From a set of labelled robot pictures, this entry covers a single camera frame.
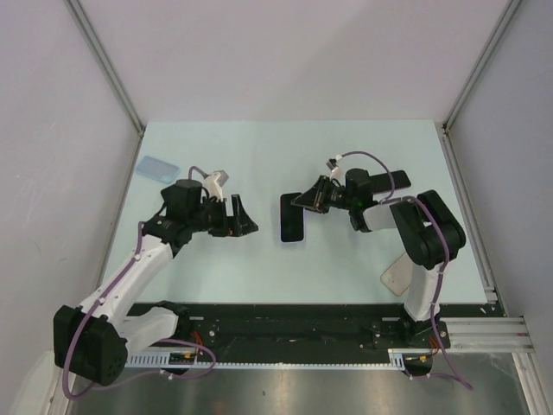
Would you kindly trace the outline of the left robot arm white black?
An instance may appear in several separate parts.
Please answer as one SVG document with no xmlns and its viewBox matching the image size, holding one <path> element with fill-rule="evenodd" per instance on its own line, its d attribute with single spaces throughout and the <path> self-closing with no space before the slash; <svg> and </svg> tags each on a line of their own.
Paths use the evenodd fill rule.
<svg viewBox="0 0 553 415">
<path fill-rule="evenodd" d="M 129 318 L 130 308 L 151 280 L 197 233 L 239 238 L 258 225 L 239 195 L 226 199 L 219 172 L 204 181 L 180 179 L 161 192 L 162 207 L 137 225 L 137 244 L 118 271 L 78 306 L 54 315 L 54 362 L 62 375 L 76 374 L 95 386 L 110 386 L 127 359 L 158 343 L 179 346 L 192 331 L 188 309 L 161 301 Z"/>
</svg>

